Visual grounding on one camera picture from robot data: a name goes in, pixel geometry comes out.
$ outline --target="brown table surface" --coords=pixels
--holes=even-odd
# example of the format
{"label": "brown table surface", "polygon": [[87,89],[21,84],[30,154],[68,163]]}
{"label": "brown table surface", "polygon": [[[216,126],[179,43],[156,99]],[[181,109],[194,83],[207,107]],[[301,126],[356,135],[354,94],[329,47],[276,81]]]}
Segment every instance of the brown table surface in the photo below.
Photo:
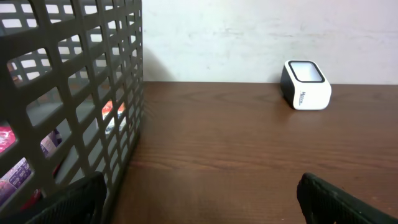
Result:
{"label": "brown table surface", "polygon": [[146,83],[113,223],[305,223],[304,172],[398,217],[398,86],[333,85],[296,111],[278,84]]}

